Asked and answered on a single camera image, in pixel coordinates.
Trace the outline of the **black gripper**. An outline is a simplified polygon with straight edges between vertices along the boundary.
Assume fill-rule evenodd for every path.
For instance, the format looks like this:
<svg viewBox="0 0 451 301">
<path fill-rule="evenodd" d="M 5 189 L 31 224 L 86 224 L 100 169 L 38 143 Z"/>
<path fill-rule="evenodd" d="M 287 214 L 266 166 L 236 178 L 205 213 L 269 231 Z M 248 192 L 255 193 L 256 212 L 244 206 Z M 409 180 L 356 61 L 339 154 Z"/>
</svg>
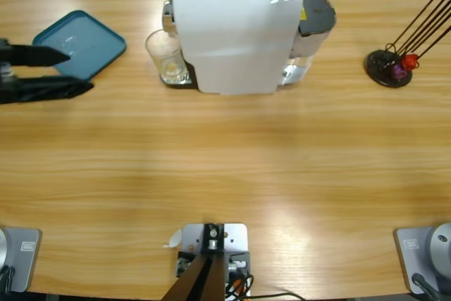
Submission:
<svg viewBox="0 0 451 301">
<path fill-rule="evenodd" d="M 61 51 L 46 46 L 11 45 L 1 38 L 1 104 L 72 99 L 94 88 L 89 80 L 73 76 L 19 78 L 12 66 L 55 66 L 69 61 Z"/>
</svg>

